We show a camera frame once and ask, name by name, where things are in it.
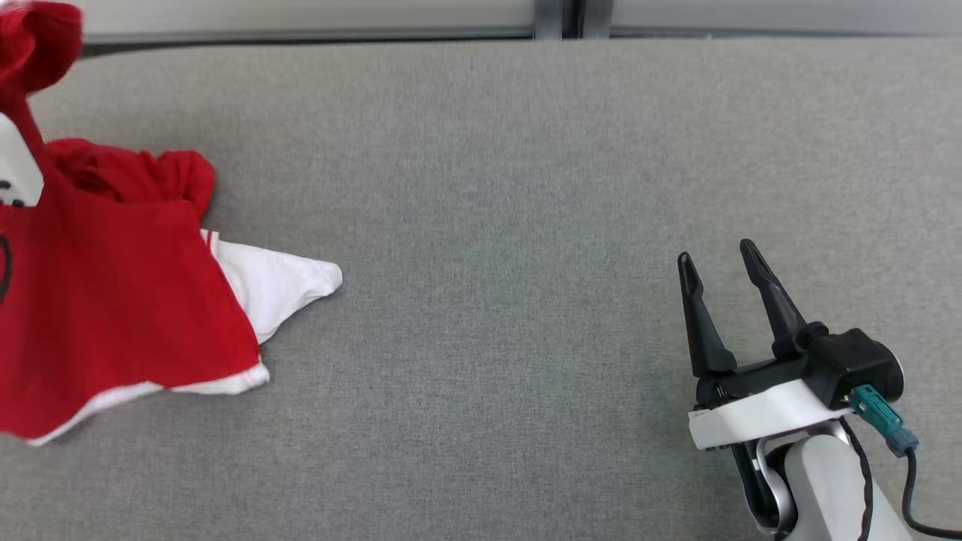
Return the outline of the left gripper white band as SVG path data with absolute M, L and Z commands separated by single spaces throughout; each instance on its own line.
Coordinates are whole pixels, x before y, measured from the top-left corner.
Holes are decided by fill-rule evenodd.
M 0 113 L 0 203 L 15 207 L 38 205 L 44 175 L 20 130 Z

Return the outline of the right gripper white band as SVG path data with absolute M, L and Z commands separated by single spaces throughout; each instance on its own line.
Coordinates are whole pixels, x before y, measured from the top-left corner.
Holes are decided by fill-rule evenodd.
M 749 280 L 760 292 L 773 333 L 776 358 L 803 353 L 798 336 L 807 325 L 793 299 L 755 242 L 741 240 Z M 679 254 L 677 267 L 695 385 L 695 407 L 688 412 L 688 433 L 701 451 L 741 444 L 836 420 L 852 413 L 849 405 L 829 407 L 803 380 L 808 358 L 769 360 L 739 367 L 726 349 L 703 300 L 703 284 L 693 258 Z

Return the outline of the red and white jersey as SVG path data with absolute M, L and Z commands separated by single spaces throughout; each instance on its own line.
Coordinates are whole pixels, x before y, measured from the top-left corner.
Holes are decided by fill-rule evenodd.
M 70 4 L 0 0 L 0 113 L 44 175 L 38 205 L 0 203 L 0 434 L 31 446 L 156 391 L 268 383 L 261 344 L 343 284 L 330 261 L 204 228 L 199 152 L 46 141 L 28 100 L 78 59 L 82 25 Z

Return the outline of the grey fabric sofa cushion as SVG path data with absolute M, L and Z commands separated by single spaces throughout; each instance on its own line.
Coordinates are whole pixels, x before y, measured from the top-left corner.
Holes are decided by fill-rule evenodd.
M 760 539 L 688 435 L 676 258 L 770 358 L 739 242 L 899 356 L 962 528 L 962 40 L 211 47 L 78 62 L 45 137 L 197 150 L 205 225 L 334 261 L 271 382 L 0 437 L 0 541 Z

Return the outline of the grey partition column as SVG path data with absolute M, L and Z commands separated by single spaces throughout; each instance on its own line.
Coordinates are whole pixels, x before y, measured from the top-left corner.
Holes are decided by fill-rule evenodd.
M 535 40 L 608 40 L 615 0 L 534 0 Z

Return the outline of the grey wall base rail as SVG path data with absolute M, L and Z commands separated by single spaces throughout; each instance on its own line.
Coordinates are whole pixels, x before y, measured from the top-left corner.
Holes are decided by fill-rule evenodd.
M 381 42 L 531 41 L 534 27 L 444 27 L 411 29 L 320 29 L 85 35 L 81 59 L 118 53 L 197 47 L 381 44 Z

